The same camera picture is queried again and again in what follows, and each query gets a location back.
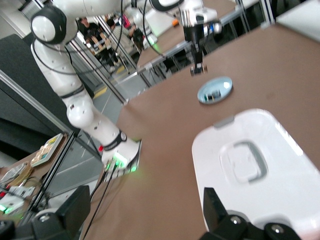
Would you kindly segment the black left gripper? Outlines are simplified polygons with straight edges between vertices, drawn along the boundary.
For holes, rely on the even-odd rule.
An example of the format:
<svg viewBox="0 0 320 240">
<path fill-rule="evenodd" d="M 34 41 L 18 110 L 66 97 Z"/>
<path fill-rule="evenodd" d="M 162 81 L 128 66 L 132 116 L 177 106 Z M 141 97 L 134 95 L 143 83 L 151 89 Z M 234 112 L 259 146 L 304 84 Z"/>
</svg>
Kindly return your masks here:
<svg viewBox="0 0 320 240">
<path fill-rule="evenodd" d="M 194 68 L 203 69 L 203 46 L 199 42 L 191 43 L 191 53 L 194 59 Z"/>
</svg>

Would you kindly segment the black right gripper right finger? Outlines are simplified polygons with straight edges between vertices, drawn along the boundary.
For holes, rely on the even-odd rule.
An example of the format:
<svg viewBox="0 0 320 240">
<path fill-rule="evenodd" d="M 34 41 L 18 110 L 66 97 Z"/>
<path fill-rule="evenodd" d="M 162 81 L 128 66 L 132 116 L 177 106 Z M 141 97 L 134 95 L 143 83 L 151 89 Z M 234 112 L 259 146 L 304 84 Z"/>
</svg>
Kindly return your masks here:
<svg viewBox="0 0 320 240">
<path fill-rule="evenodd" d="M 215 189 L 203 191 L 203 216 L 208 231 L 201 240 L 299 240 L 299 235 L 288 225 L 269 222 L 263 229 L 254 226 L 238 214 L 229 214 Z"/>
</svg>

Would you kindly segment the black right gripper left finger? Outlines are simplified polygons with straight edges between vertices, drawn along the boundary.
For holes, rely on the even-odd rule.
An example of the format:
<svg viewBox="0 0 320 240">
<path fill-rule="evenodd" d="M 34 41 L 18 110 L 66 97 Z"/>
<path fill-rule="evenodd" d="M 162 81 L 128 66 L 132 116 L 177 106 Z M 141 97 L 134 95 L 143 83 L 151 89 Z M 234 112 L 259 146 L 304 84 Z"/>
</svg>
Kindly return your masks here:
<svg viewBox="0 0 320 240">
<path fill-rule="evenodd" d="M 79 186 L 57 209 L 46 209 L 16 227 L 12 220 L 0 222 L 2 240 L 74 240 L 90 213 L 90 188 Z"/>
</svg>

